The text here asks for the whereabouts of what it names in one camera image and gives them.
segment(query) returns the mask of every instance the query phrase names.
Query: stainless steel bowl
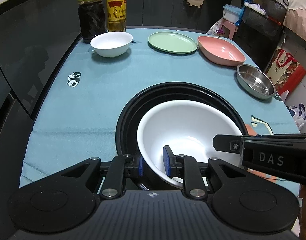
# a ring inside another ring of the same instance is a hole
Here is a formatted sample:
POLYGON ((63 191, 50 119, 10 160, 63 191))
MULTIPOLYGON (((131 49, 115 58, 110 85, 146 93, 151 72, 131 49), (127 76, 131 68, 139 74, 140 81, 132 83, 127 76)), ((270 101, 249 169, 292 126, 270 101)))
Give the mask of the stainless steel bowl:
POLYGON ((247 64, 237 66, 237 81, 252 96, 266 100, 276 94, 271 80, 260 69, 247 64))

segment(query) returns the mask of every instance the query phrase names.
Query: red paper bag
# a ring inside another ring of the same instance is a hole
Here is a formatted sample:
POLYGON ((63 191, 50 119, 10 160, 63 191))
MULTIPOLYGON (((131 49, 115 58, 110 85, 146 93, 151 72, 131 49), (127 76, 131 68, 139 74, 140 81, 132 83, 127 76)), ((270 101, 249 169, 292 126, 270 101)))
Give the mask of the red paper bag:
POLYGON ((293 92, 305 74, 306 70, 290 53, 281 48, 277 48, 267 76, 275 85, 275 89, 279 95, 286 90, 290 93, 293 92))

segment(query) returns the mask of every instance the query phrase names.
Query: oil bottle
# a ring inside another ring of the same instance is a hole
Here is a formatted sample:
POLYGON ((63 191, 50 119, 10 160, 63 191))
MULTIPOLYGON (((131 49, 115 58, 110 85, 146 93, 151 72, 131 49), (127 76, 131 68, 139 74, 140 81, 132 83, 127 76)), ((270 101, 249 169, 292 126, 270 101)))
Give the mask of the oil bottle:
POLYGON ((106 0, 109 32, 125 32, 126 0, 106 0))

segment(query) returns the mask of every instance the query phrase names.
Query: pink dish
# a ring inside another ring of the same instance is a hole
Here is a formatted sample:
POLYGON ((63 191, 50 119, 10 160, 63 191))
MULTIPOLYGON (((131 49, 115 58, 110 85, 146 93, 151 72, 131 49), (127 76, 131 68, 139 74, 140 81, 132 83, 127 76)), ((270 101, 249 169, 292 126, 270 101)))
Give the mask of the pink dish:
POLYGON ((219 37, 199 36, 197 44, 203 54, 216 64, 236 67, 246 60, 237 47, 219 37))

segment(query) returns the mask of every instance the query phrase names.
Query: white bowl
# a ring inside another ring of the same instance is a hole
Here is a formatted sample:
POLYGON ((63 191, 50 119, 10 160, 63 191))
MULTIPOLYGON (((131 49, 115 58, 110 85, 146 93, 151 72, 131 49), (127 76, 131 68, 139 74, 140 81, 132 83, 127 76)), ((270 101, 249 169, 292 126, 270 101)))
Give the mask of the white bowl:
POLYGON ((94 37, 91 46, 102 57, 117 57, 129 48, 133 36, 126 32, 109 32, 94 37))
POLYGON ((218 157, 239 166, 239 154, 214 149, 216 134, 242 135, 237 125, 219 110, 195 101, 174 100, 154 106, 142 117, 137 142, 149 167, 167 183, 181 188, 180 178, 171 179, 165 174, 163 146, 169 145, 174 155, 190 155, 198 162, 218 157))

